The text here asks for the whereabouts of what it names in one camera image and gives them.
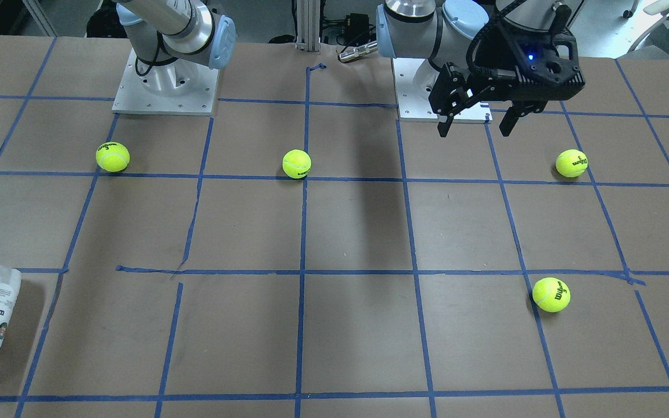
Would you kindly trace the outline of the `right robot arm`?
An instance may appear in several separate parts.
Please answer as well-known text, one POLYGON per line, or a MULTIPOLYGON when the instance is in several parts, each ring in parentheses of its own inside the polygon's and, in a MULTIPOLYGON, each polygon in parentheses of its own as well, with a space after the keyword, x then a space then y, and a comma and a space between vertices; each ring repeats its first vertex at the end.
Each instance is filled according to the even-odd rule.
POLYGON ((152 93, 172 95, 197 82, 201 67, 224 69, 237 33, 231 17, 202 1, 117 1, 132 44, 133 71, 152 93))

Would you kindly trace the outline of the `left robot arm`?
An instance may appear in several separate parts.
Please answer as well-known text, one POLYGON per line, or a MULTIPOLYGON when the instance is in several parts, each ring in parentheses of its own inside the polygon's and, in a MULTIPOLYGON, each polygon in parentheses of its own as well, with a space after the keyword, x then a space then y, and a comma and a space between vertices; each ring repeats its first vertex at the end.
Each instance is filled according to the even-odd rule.
POLYGON ((480 102, 510 102, 499 129, 568 100, 585 87, 578 45, 562 1, 496 1, 491 12, 473 1, 385 1, 377 9, 382 56, 424 59, 433 71, 427 95, 448 135, 454 118, 480 102))

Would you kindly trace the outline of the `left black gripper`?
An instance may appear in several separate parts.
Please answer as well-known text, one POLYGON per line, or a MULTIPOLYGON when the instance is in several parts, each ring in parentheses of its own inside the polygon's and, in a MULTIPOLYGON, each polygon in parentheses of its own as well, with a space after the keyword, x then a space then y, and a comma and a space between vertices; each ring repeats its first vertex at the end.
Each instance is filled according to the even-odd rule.
POLYGON ((526 31, 498 23, 481 37, 473 61, 490 76, 465 78, 454 63, 444 63, 429 93, 437 130, 445 138, 457 114, 482 101, 512 101, 499 131, 512 134, 522 117, 544 111, 549 101, 568 100, 585 87, 576 38, 568 27, 526 31))

